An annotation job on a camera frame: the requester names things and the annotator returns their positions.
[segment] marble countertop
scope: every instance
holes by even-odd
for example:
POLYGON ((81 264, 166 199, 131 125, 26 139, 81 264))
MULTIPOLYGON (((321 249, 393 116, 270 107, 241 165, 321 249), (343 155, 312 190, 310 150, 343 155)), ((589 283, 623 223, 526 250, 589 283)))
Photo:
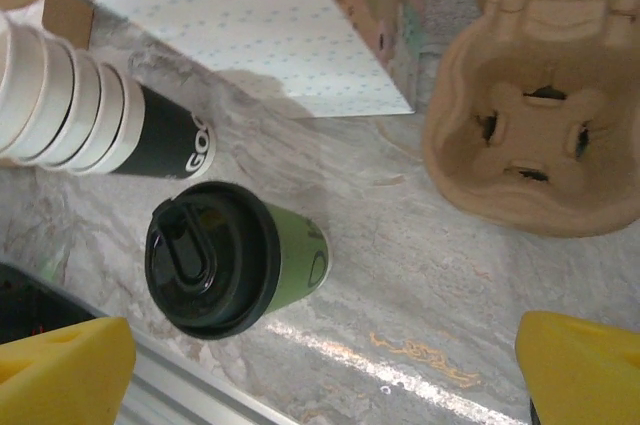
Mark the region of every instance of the marble countertop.
MULTIPOLYGON (((640 224, 558 240, 462 214, 423 168, 424 107, 290 121, 107 13, 92 40, 215 124, 202 180, 238 182, 320 225, 331 276, 240 336, 191 339, 154 306, 143 271, 152 210, 189 183, 34 169, 0 170, 0 250, 43 273, 59 264, 70 292, 301 423, 529 423, 513 352, 525 311, 640 328, 640 224)), ((440 49, 425 57, 425 97, 440 49)))

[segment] green coffee cup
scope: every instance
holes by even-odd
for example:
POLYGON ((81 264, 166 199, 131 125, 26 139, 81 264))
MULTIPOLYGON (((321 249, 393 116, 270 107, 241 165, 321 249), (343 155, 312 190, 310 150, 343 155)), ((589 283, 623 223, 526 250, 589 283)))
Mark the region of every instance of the green coffee cup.
POLYGON ((327 278, 322 231, 309 219, 225 182, 189 188, 153 213, 145 275, 155 303, 183 332, 236 335, 327 278))

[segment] cardboard cup holder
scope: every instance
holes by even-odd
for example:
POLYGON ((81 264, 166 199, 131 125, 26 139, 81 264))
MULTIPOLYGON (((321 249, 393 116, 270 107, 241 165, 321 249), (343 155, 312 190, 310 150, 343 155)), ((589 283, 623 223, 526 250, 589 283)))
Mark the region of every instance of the cardboard cup holder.
POLYGON ((635 3, 486 0, 443 57, 427 112, 425 164, 447 199, 563 237, 640 217, 635 3))

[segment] white paper cup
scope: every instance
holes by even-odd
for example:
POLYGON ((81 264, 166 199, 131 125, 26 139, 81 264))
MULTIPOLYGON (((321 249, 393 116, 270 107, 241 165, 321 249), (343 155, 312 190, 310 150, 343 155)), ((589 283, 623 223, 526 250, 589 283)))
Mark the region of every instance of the white paper cup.
POLYGON ((44 50, 44 80, 36 106, 18 137, 5 153, 22 164, 32 164, 58 135, 71 105, 73 67, 61 40, 39 34, 44 50))
POLYGON ((69 160, 82 147, 96 122, 100 104, 98 65, 87 52, 74 50, 71 44, 68 51, 75 77, 69 115, 54 141, 34 159, 47 169, 55 169, 56 163, 69 160))
POLYGON ((44 80, 44 51, 31 30, 0 13, 0 157, 36 106, 44 80))
POLYGON ((129 75, 116 69, 124 89, 124 112, 122 121, 111 148, 95 165, 85 169, 74 169, 76 175, 106 174, 122 165, 135 150, 144 124, 145 104, 142 89, 129 75))
POLYGON ((109 65, 98 65, 100 105, 98 116, 80 150, 64 163, 54 165, 60 170, 82 170, 94 165, 107 153, 118 133, 124 109, 124 91, 118 75, 109 65))

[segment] yellow object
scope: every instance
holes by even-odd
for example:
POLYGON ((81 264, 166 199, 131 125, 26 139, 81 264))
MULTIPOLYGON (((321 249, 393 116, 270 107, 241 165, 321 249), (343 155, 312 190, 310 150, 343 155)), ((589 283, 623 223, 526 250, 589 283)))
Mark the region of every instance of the yellow object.
POLYGON ((0 345, 0 425, 113 425, 134 363, 124 318, 0 345))
POLYGON ((640 333, 529 312, 516 355, 542 425, 640 424, 640 333))

